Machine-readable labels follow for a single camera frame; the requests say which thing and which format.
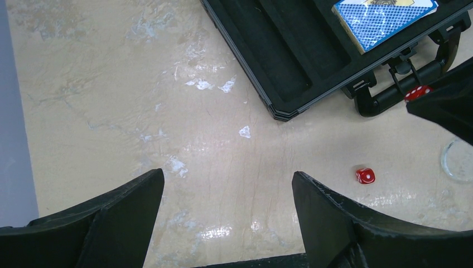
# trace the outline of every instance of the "black plastic part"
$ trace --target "black plastic part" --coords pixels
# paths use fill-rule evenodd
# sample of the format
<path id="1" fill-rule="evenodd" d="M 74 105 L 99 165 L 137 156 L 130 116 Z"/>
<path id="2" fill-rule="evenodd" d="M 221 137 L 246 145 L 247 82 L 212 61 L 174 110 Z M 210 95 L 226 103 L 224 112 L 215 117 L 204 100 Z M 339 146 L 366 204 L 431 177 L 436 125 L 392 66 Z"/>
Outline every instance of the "black plastic part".
<path id="1" fill-rule="evenodd" d="M 0 267 L 142 267 L 164 187 L 152 170 L 89 201 L 0 228 Z"/>
<path id="2" fill-rule="evenodd" d="M 390 71 L 392 74 L 408 74 L 412 69 L 410 58 L 416 54 L 414 48 L 417 45 L 417 43 L 412 44 L 410 47 L 401 51 L 399 55 L 396 55 L 387 62 L 383 63 L 383 65 L 388 64 L 389 67 L 391 67 Z"/>
<path id="3" fill-rule="evenodd" d="M 463 22 L 468 21 L 468 27 L 471 25 L 471 21 L 468 19 L 465 19 Z M 458 52 L 458 44 L 460 43 L 460 35 L 462 32 L 463 27 L 462 26 L 456 26 L 453 29 L 451 29 L 449 32 L 445 31 L 445 34 L 441 34 L 441 37 L 437 36 L 436 40 L 442 40 L 443 43 L 440 43 L 440 46 L 438 47 L 437 50 L 437 56 L 435 57 L 435 60 L 438 61 L 440 64 L 442 64 L 442 73 L 446 73 L 450 67 L 453 64 L 453 61 L 455 60 L 455 57 Z"/>
<path id="4" fill-rule="evenodd" d="M 302 253 L 230 264 L 216 264 L 206 266 L 206 268 L 309 268 L 309 265 L 306 254 Z"/>
<path id="5" fill-rule="evenodd" d="M 383 107 L 395 105 L 402 98 L 394 97 L 397 94 L 392 88 L 374 98 L 368 98 L 363 90 L 363 85 L 369 88 L 376 84 L 373 69 L 390 59 L 396 61 L 403 51 L 427 35 L 440 35 L 438 43 L 445 44 L 442 40 L 450 38 L 450 26 L 460 31 L 469 27 L 467 10 L 473 7 L 473 0 L 439 0 L 437 12 L 360 55 L 331 12 L 338 0 L 201 2 L 269 112 L 281 121 L 297 116 L 340 88 L 349 98 L 355 98 L 358 91 L 363 95 L 357 101 L 357 109 L 363 116 L 374 116 L 384 111 Z M 455 57 L 453 50 L 444 48 L 436 60 L 443 66 L 443 72 Z M 406 58 L 395 64 L 393 70 L 396 73 L 407 72 L 409 56 Z M 417 79 L 424 83 L 431 82 L 428 79 L 424 81 L 424 77 L 437 79 L 439 76 L 437 69 L 432 68 L 434 65 L 431 63 L 424 69 L 433 70 L 434 74 L 419 71 Z M 398 84 L 410 85 L 402 81 Z"/>
<path id="6" fill-rule="evenodd" d="M 473 231 L 401 221 L 302 172 L 294 174 L 292 189 L 310 268 L 443 268 L 473 263 Z"/>
<path id="7" fill-rule="evenodd" d="M 407 111 L 473 145 L 473 58 L 430 86 L 433 92 L 409 102 Z"/>

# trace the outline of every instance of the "floor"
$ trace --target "floor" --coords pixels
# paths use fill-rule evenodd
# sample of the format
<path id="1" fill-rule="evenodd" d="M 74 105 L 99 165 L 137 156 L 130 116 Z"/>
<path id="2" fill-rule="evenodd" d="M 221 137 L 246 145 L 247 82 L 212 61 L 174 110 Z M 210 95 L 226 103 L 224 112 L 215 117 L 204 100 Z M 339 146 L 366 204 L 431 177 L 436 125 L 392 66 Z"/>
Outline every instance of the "floor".
<path id="1" fill-rule="evenodd" d="M 273 120 L 198 0 L 8 0 L 41 216 L 163 168 L 145 267 L 303 252 L 291 179 L 304 171 L 378 211 L 473 228 L 473 185 L 450 180 L 453 136 L 405 104 L 360 117 L 341 92 Z M 473 30 L 455 65 L 473 56 Z M 414 64 L 433 59 L 420 43 Z M 377 70 L 379 86 L 392 80 Z M 374 169 L 361 185 L 354 168 Z"/>

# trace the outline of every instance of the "red die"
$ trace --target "red die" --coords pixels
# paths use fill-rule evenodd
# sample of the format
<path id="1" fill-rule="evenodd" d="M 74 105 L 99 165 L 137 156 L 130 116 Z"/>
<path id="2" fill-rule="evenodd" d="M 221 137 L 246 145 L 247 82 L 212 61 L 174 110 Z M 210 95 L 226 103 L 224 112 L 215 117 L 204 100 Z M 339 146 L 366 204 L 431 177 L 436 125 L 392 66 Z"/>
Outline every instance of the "red die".
<path id="1" fill-rule="evenodd" d="M 370 184 L 375 180 L 374 171 L 372 169 L 359 169 L 356 171 L 356 178 L 361 184 Z"/>
<path id="2" fill-rule="evenodd" d="M 414 89 L 412 89 L 409 93 L 406 94 L 406 96 L 404 97 L 404 100 L 406 102 L 410 102 L 410 101 L 413 101 L 415 99 L 417 99 L 418 97 L 420 96 L 423 96 L 429 92 L 432 91 L 432 88 L 427 86 L 427 85 L 420 85 Z"/>

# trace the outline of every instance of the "case latch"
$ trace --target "case latch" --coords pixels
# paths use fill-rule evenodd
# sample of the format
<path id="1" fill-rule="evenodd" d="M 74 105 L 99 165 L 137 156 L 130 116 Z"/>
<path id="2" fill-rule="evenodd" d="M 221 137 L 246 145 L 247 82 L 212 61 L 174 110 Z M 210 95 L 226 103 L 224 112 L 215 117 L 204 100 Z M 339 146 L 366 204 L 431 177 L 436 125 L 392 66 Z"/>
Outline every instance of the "case latch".
<path id="1" fill-rule="evenodd" d="M 348 85 L 344 86 L 341 90 L 345 93 L 345 95 L 349 99 L 354 99 L 356 94 L 362 89 L 372 88 L 376 85 L 377 80 L 376 76 L 374 75 L 373 71 L 369 71 L 362 75 L 357 80 L 349 83 Z"/>
<path id="2" fill-rule="evenodd" d="M 412 75 L 415 78 L 417 84 L 419 84 L 419 85 L 423 84 L 422 81 L 421 81 L 421 76 L 417 73 L 417 70 L 414 67 L 414 65 L 412 64 L 411 59 L 410 59 L 412 56 L 414 56 L 416 54 L 416 51 L 414 49 L 415 46 L 417 46 L 417 42 L 413 43 L 410 47 L 404 49 L 397 56 L 392 57 L 391 59 L 389 59 L 388 61 L 386 61 L 383 64 L 383 65 L 385 65 L 385 64 L 389 65 L 389 67 L 390 67 L 389 68 L 389 73 L 391 74 L 391 76 L 394 80 L 394 83 L 396 84 L 396 86 L 398 87 L 399 91 L 402 94 L 406 94 L 407 91 L 410 90 L 410 88 L 407 88 L 407 89 L 403 88 L 400 85 L 396 74 L 406 75 L 406 74 L 412 72 Z"/>
<path id="3" fill-rule="evenodd" d="M 437 30 L 433 31 L 431 34 L 429 34 L 430 39 L 435 44 L 442 45 L 447 42 L 449 42 L 450 37 L 452 35 L 455 35 L 455 33 L 458 32 L 463 32 L 470 28 L 471 26 L 471 20 L 468 12 L 465 12 L 458 17 L 456 17 L 453 21 L 451 21 L 449 24 L 446 26 L 442 26 L 438 28 Z"/>

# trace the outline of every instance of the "white stain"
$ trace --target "white stain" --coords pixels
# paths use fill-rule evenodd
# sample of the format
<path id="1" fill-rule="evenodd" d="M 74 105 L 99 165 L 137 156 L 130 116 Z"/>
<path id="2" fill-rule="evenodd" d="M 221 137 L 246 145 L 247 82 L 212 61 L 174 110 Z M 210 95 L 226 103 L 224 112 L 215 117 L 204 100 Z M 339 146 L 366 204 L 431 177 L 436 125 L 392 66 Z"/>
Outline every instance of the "white stain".
<path id="1" fill-rule="evenodd" d="M 144 141 L 144 142 L 151 141 L 151 140 L 153 140 L 153 138 L 156 138 L 156 137 L 166 137 L 166 134 L 163 132 L 162 129 L 160 129 L 158 134 L 156 134 L 156 135 L 145 135 L 145 134 L 140 134 L 139 135 L 139 139 Z"/>
<path id="2" fill-rule="evenodd" d="M 197 64 L 195 66 L 196 70 L 204 70 L 204 71 L 211 71 L 212 73 L 216 74 L 218 70 L 225 69 L 225 67 L 220 65 L 207 65 L 207 64 Z"/>
<path id="3" fill-rule="evenodd" d="M 252 222 L 251 229 L 254 233 L 256 233 L 256 231 L 261 229 L 261 224 L 259 224 L 258 221 L 254 221 Z"/>
<path id="4" fill-rule="evenodd" d="M 294 214 L 292 215 L 292 222 L 293 222 L 293 223 L 299 223 L 299 218 L 298 218 L 298 216 L 297 216 L 297 213 L 294 213 Z"/>
<path id="5" fill-rule="evenodd" d="M 288 247 L 291 245 L 288 245 L 273 229 L 268 229 L 268 233 L 271 235 L 271 238 L 276 240 L 280 246 L 282 247 Z"/>
<path id="6" fill-rule="evenodd" d="M 179 68 L 179 66 L 176 66 L 176 70 L 174 71 L 174 81 L 177 81 L 177 68 Z"/>
<path id="7" fill-rule="evenodd" d="M 187 214 L 188 214 L 187 210 L 182 210 L 182 211 L 174 214 L 172 219 L 170 219 L 168 221 L 168 225 L 169 226 L 181 225 L 182 222 L 184 221 L 184 218 L 187 216 Z"/>
<path id="8" fill-rule="evenodd" d="M 163 30 L 172 21 L 174 14 L 168 12 L 163 16 L 159 16 L 158 10 L 143 10 L 137 22 L 131 27 L 127 34 L 129 39 L 151 39 L 157 38 L 157 31 Z"/>
<path id="9" fill-rule="evenodd" d="M 84 17 L 76 10 L 77 7 L 71 0 L 8 3 L 12 21 L 43 40 L 54 37 L 81 40 L 87 33 L 82 27 Z"/>
<path id="10" fill-rule="evenodd" d="M 184 178 L 184 175 L 189 172 L 185 168 L 186 164 L 181 162 L 176 156 L 171 156 L 165 163 L 165 167 L 172 173 L 178 173 L 180 177 Z"/>
<path id="11" fill-rule="evenodd" d="M 249 126 L 246 126 L 246 127 L 242 128 L 240 131 L 238 131 L 238 133 L 240 133 L 241 137 L 251 138 L 250 127 Z"/>
<path id="12" fill-rule="evenodd" d="M 196 48 L 199 47 L 199 44 L 193 43 L 186 49 L 186 56 L 189 59 L 195 59 L 198 57 L 202 57 L 205 53 L 205 48 L 202 48 L 200 50 L 196 50 Z"/>
<path id="13" fill-rule="evenodd" d="M 197 223 L 195 221 L 187 221 L 183 225 L 184 225 L 184 227 L 187 227 L 188 231 L 190 231 L 190 230 L 194 229 L 195 227 L 197 227 Z"/>
<path id="14" fill-rule="evenodd" d="M 212 149 L 217 149 L 217 150 L 221 150 L 221 149 L 225 149 L 227 147 L 227 144 L 229 144 L 230 141 L 229 140 L 223 140 L 223 141 L 213 141 L 213 142 L 199 142 L 197 144 L 190 144 L 188 143 L 185 147 L 183 147 L 182 149 L 184 151 L 194 151 L 194 152 L 205 152 L 205 151 L 208 151 L 210 148 Z"/>
<path id="15" fill-rule="evenodd" d="M 415 199 L 417 197 L 417 194 L 411 194 L 411 193 L 398 193 L 398 194 L 389 194 L 385 196 L 380 196 L 380 197 L 374 197 L 366 200 L 365 198 L 357 198 L 356 201 L 358 203 L 365 204 L 367 207 L 375 208 L 379 206 L 385 206 L 385 205 L 393 205 L 393 204 L 398 204 L 402 202 L 406 202 L 410 199 Z"/>
<path id="16" fill-rule="evenodd" d="M 227 81 L 222 87 L 219 87 L 223 92 L 229 93 L 233 86 L 235 85 L 235 81 L 237 79 L 237 75 L 234 75 L 229 81 Z"/>
<path id="17" fill-rule="evenodd" d="M 220 226 L 217 228 L 209 229 L 208 231 L 200 233 L 200 236 L 204 240 L 209 240 L 212 238 L 221 238 L 230 235 L 231 227 Z"/>
<path id="18" fill-rule="evenodd" d="M 186 173 L 189 172 L 189 169 L 181 169 L 181 171 L 179 171 L 179 176 L 181 178 L 185 178 L 186 177 Z"/>
<path id="19" fill-rule="evenodd" d="M 213 89 L 214 85 L 210 84 L 206 80 L 203 79 L 193 79 L 189 82 L 186 83 L 186 85 L 195 85 L 195 87 L 199 90 L 204 90 L 204 89 Z"/>
<path id="20" fill-rule="evenodd" d="M 153 88 L 153 93 L 156 93 L 156 91 L 158 90 L 159 85 L 160 85 L 160 83 L 157 82 L 155 88 Z"/>

